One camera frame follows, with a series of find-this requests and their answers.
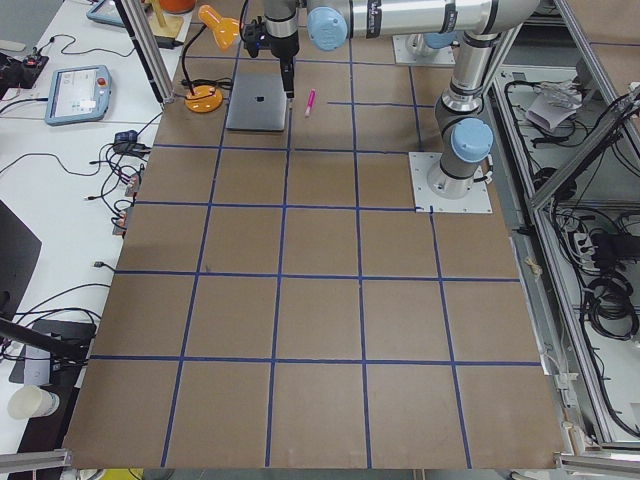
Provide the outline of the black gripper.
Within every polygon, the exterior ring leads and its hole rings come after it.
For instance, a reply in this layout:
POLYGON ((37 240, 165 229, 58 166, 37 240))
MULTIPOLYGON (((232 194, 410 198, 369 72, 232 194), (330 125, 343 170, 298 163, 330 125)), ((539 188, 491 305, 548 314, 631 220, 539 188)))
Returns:
POLYGON ((273 20, 258 17, 242 26, 242 39, 251 58, 257 58, 261 50, 269 50, 279 60, 287 107, 292 109, 295 98, 294 58, 299 52, 297 18, 273 20))

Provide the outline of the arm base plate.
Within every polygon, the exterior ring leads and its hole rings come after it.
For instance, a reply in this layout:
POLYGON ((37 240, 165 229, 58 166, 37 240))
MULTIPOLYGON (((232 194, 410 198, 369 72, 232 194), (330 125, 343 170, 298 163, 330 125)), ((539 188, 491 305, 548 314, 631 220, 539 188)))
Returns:
POLYGON ((490 178, 480 163, 471 178, 458 180, 441 169, 439 152, 410 152, 414 209, 421 213, 492 214, 490 178))
POLYGON ((455 41, 456 33, 395 35, 395 62, 409 66, 453 67, 452 44, 455 41))

